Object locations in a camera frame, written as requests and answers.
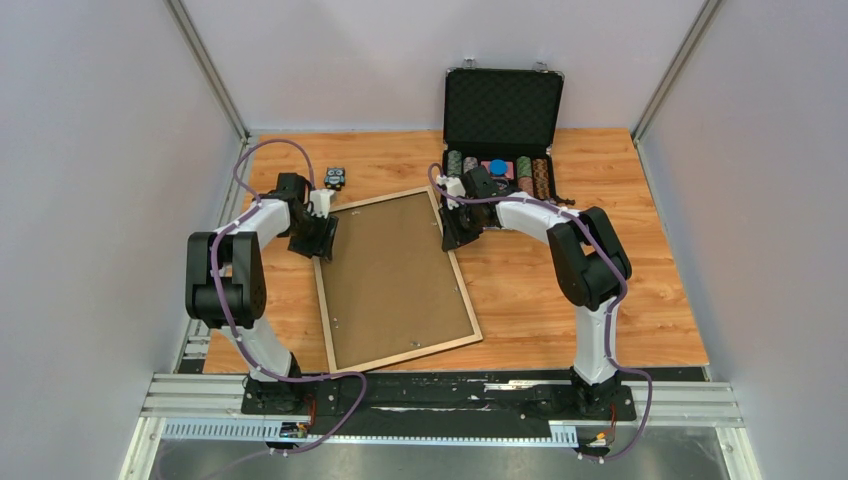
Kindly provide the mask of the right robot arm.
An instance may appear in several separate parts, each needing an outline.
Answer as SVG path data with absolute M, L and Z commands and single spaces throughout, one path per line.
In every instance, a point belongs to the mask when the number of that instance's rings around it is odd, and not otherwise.
M 501 189 L 483 167 L 450 177 L 433 164 L 428 179 L 443 199 L 443 250 L 467 245 L 486 229 L 517 231 L 548 246 L 557 284 L 575 308 L 571 403 L 584 417 L 601 414 L 620 383 L 615 328 L 632 274 L 606 212 L 563 208 L 523 190 Z

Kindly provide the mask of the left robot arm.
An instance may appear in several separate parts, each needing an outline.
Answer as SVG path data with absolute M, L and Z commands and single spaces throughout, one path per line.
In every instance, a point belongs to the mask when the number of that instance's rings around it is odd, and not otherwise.
M 261 255 L 273 240 L 284 238 L 298 255 L 331 259 L 339 223 L 330 212 L 335 196 L 301 175 L 282 173 L 274 189 L 256 194 L 234 220 L 187 240 L 187 314 L 225 335 L 247 363 L 249 378 L 271 383 L 268 400 L 283 413 L 298 411 L 307 389 L 294 354 L 277 339 L 266 316 Z

